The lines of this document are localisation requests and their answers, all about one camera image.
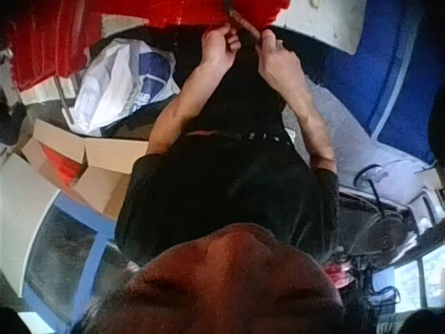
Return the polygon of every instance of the floor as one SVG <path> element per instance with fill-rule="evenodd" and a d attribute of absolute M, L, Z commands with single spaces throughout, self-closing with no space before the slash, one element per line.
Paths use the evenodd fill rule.
<path fill-rule="evenodd" d="M 388 173 L 377 185 L 378 193 L 383 198 L 400 204 L 407 204 L 415 198 L 423 188 L 423 183 L 416 176 L 416 172 L 423 170 L 423 165 L 408 154 L 374 146 L 350 111 L 328 89 L 310 80 L 308 84 L 332 138 L 341 185 L 353 188 L 354 178 L 361 169 L 379 164 Z M 283 118 L 286 127 L 297 131 L 296 149 L 308 161 L 296 117 L 286 109 Z"/>

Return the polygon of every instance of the black cable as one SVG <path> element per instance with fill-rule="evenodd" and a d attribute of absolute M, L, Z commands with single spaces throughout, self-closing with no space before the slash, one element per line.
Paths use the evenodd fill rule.
<path fill-rule="evenodd" d="M 373 194 L 375 197 L 375 200 L 377 201 L 377 207 L 380 210 L 380 213 L 382 214 L 382 218 L 385 217 L 385 211 L 383 209 L 382 202 L 380 201 L 380 196 L 378 195 L 377 189 L 375 188 L 374 182 L 372 180 L 368 180 L 369 185 L 371 186 L 371 189 L 373 189 Z"/>

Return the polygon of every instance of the finger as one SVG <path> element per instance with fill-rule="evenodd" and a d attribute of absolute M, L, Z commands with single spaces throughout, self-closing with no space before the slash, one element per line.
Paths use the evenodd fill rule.
<path fill-rule="evenodd" d="M 241 42 L 238 41 L 238 42 L 233 42 L 232 44 L 230 44 L 229 47 L 230 47 L 230 51 L 235 52 L 235 51 L 238 51 L 242 47 L 242 45 L 241 45 Z"/>
<path fill-rule="evenodd" d="M 262 48 L 263 50 L 274 50 L 277 47 L 277 38 L 275 34 L 267 29 L 262 33 Z"/>
<path fill-rule="evenodd" d="M 218 35 L 227 35 L 230 32 L 231 28 L 232 26 L 230 25 L 230 23 L 226 23 L 222 27 L 214 29 L 213 32 L 217 33 Z"/>
<path fill-rule="evenodd" d="M 233 35 L 232 37 L 229 37 L 229 39 L 227 40 L 227 43 L 232 44 L 233 42 L 237 42 L 237 41 L 239 41 L 238 35 Z"/>

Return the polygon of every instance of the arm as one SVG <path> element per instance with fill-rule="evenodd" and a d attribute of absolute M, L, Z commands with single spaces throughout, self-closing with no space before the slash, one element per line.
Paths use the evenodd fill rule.
<path fill-rule="evenodd" d="M 263 32 L 259 53 L 259 73 L 279 92 L 297 116 L 313 169 L 324 168 L 337 173 L 334 148 L 324 119 L 315 108 L 300 60 L 289 52 L 272 31 Z"/>
<path fill-rule="evenodd" d="M 180 94 L 154 123 L 148 154 L 163 154 L 169 150 L 187 123 L 201 113 L 225 73 L 232 67 L 240 48 L 236 30 L 229 24 L 204 34 L 202 61 L 187 79 Z"/>

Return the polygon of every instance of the cardboard box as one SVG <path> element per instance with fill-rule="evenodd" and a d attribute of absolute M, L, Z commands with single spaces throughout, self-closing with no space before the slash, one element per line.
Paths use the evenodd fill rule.
<path fill-rule="evenodd" d="M 40 143 L 84 164 L 83 172 L 71 185 L 63 184 Z M 34 169 L 69 197 L 85 202 L 97 212 L 117 220 L 133 165 L 146 154 L 147 149 L 147 141 L 81 138 L 37 120 L 33 138 L 22 152 Z"/>

